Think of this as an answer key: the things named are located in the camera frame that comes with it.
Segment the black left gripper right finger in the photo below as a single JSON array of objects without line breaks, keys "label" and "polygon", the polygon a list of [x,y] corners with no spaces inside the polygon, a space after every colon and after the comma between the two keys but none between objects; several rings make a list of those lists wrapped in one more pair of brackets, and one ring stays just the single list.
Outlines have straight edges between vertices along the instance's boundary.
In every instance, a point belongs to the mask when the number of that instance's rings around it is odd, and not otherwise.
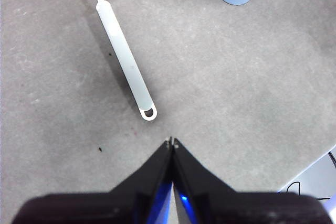
[{"label": "black left gripper right finger", "polygon": [[316,199],[295,193],[237,192],[172,139],[173,184],[182,223],[332,223]]}]

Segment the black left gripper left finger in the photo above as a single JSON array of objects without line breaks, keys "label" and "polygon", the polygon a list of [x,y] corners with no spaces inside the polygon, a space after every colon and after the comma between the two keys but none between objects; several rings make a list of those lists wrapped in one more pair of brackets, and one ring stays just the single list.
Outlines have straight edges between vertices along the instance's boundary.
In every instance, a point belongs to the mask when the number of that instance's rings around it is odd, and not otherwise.
[{"label": "black left gripper left finger", "polygon": [[171,157],[172,144],[164,141],[111,191],[32,198],[21,206],[13,223],[166,223]]}]

